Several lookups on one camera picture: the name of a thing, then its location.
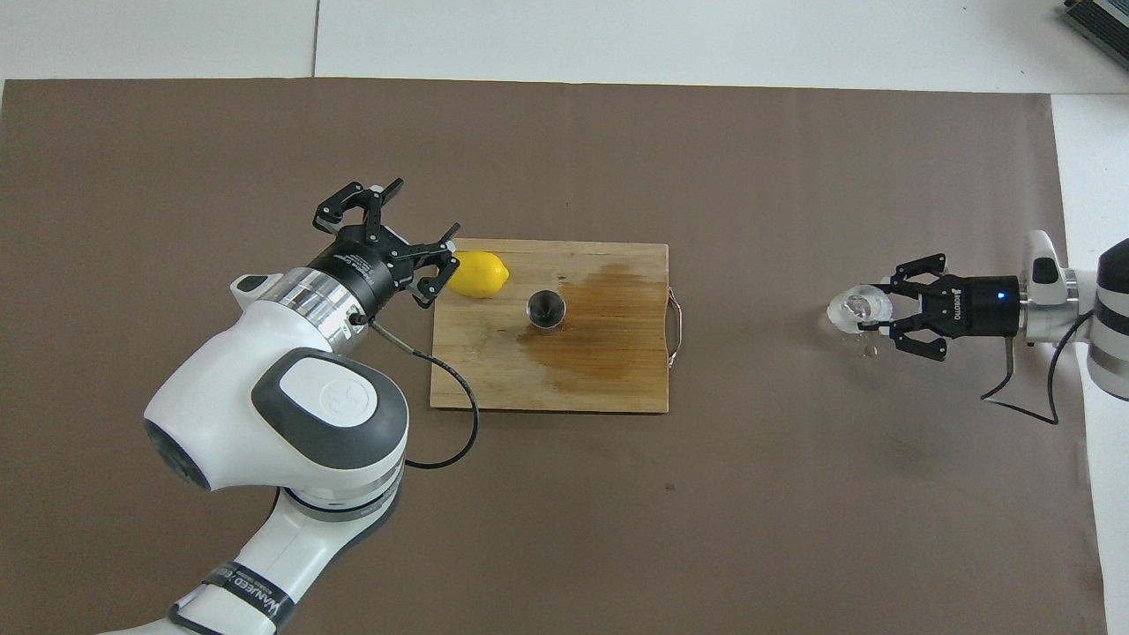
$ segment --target circular logo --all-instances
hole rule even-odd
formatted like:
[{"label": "circular logo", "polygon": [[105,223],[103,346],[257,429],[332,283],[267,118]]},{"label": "circular logo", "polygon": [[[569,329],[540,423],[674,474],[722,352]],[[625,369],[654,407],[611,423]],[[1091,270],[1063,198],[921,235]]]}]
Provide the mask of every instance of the circular logo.
[{"label": "circular logo", "polygon": [[356,380],[333,380],[325,384],[321,401],[325,411],[339,417],[365,415],[369,407],[368,391]]}]

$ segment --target brown table surface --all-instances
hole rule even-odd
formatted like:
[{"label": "brown table surface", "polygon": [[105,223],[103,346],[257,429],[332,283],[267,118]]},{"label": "brown table surface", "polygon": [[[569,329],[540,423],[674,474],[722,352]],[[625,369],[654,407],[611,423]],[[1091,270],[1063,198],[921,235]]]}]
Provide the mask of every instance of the brown table surface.
[{"label": "brown table surface", "polygon": [[[406,186],[413,242],[666,243],[685,343],[664,416],[491,412],[411,472],[288,633],[1103,633],[1079,382],[1057,428],[984,405],[1003,345],[859,355],[828,301],[944,251],[1017,273],[1062,247],[1033,95],[362,79],[10,81],[0,138],[6,633],[161,615],[264,517],[205,494],[141,412],[238,315],[227,285],[326,244],[345,183]],[[406,297],[384,323],[421,347]],[[409,455],[461,446],[429,368],[375,338]],[[1044,403],[1047,350],[1009,399]]]}]

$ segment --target metal cup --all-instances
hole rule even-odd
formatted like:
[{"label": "metal cup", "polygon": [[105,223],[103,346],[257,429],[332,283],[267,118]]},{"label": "metal cup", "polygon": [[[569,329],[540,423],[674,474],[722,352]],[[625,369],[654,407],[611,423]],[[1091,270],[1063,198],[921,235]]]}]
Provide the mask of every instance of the metal cup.
[{"label": "metal cup", "polygon": [[564,298],[557,292],[548,289],[537,292],[525,303],[525,314],[530,318],[530,323],[542,331],[552,331],[560,328],[564,321]]}]

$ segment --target white floor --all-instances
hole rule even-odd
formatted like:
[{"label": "white floor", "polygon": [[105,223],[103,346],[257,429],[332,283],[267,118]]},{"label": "white floor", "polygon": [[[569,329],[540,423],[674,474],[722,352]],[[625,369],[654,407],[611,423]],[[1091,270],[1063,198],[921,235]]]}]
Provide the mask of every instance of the white floor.
[{"label": "white floor", "polygon": [[[0,78],[413,77],[1049,93],[1070,266],[1129,236],[1129,70],[1058,0],[0,0]],[[1084,383],[1111,635],[1129,406]]]}]

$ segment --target black vent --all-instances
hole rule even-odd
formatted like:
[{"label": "black vent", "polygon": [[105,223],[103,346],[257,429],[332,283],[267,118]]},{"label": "black vent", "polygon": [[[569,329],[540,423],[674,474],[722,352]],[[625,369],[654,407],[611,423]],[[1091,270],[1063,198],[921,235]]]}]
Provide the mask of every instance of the black vent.
[{"label": "black vent", "polygon": [[1094,0],[1067,0],[1064,17],[1087,40],[1129,68],[1129,0],[1106,1],[1110,8]]}]

